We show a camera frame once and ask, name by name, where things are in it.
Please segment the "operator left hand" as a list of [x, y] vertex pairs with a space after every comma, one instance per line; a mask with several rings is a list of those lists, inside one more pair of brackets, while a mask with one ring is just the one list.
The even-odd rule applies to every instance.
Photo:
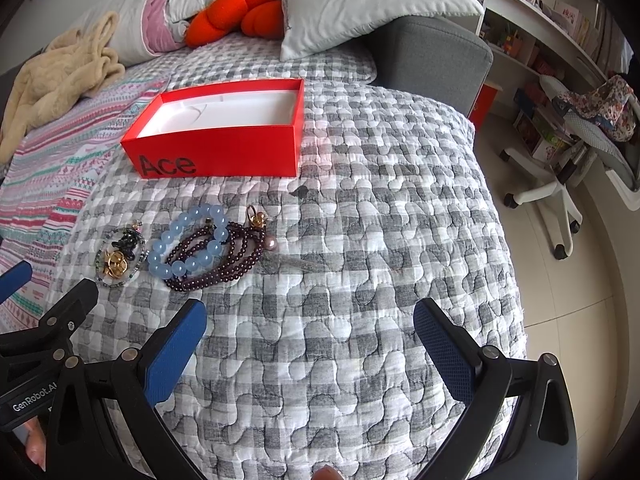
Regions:
[[25, 443], [28, 458], [42, 470], [46, 469], [46, 438], [37, 417], [24, 423], [27, 431]]

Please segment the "operator right hand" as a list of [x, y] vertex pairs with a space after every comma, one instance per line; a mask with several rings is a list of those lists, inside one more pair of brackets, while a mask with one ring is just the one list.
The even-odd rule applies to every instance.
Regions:
[[324, 465], [314, 472], [311, 480], [344, 480], [344, 478], [332, 466]]

